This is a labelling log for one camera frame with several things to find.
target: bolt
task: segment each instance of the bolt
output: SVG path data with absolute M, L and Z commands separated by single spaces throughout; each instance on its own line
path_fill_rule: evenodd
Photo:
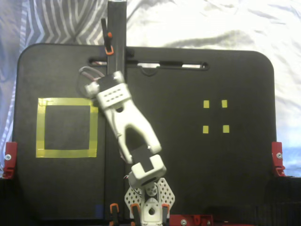
M 183 219 L 183 220 L 181 220 L 181 225 L 182 225 L 182 226 L 185 226 L 185 225 L 187 225 L 187 221 L 186 221 L 186 220 L 184 220 L 184 219 Z
M 11 155 L 10 155 L 10 154 L 5 155 L 5 160 L 6 160 L 6 161 L 8 161 L 8 160 L 10 160 L 10 159 L 11 159 Z
M 277 158 L 282 159 L 282 154 L 281 153 L 277 153 Z

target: perforated white plate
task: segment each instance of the perforated white plate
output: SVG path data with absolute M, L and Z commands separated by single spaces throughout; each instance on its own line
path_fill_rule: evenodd
M 160 197 L 161 197 L 161 204 L 168 204 L 169 209 L 171 210 L 174 202 L 175 202 L 175 196 L 173 191 L 171 190 L 170 186 L 166 182 L 164 178 L 160 178 L 160 180 L 157 182 L 159 189 L 160 189 Z M 139 194 L 142 194 L 142 190 L 140 188 L 137 188 L 136 191 Z M 139 206 L 141 206 L 141 196 L 135 193 L 135 191 L 132 188 L 129 188 L 125 197 L 124 201 L 127 204 L 128 209 L 130 210 L 130 218 L 133 219 L 134 216 L 131 213 L 131 205 L 134 203 L 138 203 Z

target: red bracket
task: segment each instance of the red bracket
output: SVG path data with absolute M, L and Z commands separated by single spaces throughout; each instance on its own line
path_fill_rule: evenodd
M 281 142 L 272 142 L 272 156 L 274 162 L 274 174 L 277 177 L 285 177 Z
M 170 226 L 214 226 L 212 215 L 170 215 Z
M 15 173 L 17 159 L 17 143 L 7 142 L 5 149 L 5 159 L 4 159 L 4 173 L 2 177 L 4 179 L 12 179 Z

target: yellow tape square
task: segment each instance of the yellow tape square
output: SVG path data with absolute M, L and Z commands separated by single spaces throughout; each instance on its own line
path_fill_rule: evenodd
M 228 107 L 228 101 L 222 100 L 222 108 L 227 108 L 227 107 Z
M 204 108 L 209 108 L 209 100 L 204 100 Z
M 209 126 L 203 126 L 203 133 L 209 133 Z
M 45 149 L 45 113 L 47 105 L 90 106 L 89 149 L 49 150 Z M 84 98 L 39 98 L 37 114 L 36 158 L 85 158 L 96 157 L 98 108 Z
M 223 133 L 230 133 L 230 127 L 229 127 L 229 125 L 223 125 L 222 126 L 222 132 Z

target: orange clamp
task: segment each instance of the orange clamp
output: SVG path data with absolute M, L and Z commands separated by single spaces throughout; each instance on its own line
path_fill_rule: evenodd
M 167 213 L 169 213 L 169 205 L 168 204 L 162 204 L 162 208 L 167 207 Z
M 134 204 L 131 205 L 132 213 L 134 213 L 134 212 L 133 212 L 133 207 L 134 207 L 134 206 L 136 206 L 136 207 L 138 208 L 138 212 L 140 213 L 140 206 L 139 206 L 138 203 L 134 203 Z
M 119 206 L 118 206 L 117 203 L 113 203 L 113 204 L 110 205 L 110 213 L 111 213 L 111 214 L 113 213 L 113 210 L 112 210 L 112 207 L 113 207 L 113 206 L 117 206 L 117 213 L 119 213 Z
M 111 46 L 111 52 L 108 52 L 108 51 L 107 51 L 107 48 L 104 48 L 104 50 L 105 50 L 105 53 L 106 53 L 107 55 L 109 55 L 109 56 L 114 54 L 113 46 Z

